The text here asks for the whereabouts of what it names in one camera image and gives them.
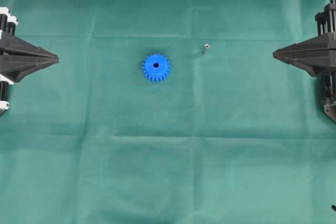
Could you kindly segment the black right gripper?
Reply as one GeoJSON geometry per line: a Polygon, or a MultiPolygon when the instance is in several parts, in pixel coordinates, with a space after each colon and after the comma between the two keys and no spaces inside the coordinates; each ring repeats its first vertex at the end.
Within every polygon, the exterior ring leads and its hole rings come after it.
{"type": "Polygon", "coordinates": [[[315,20],[319,36],[278,49],[273,57],[304,70],[312,77],[320,77],[323,111],[335,123],[335,67],[322,67],[294,60],[328,56],[330,52],[335,52],[335,35],[323,35],[335,31],[335,3],[326,5],[323,12],[316,14],[315,20]]]}

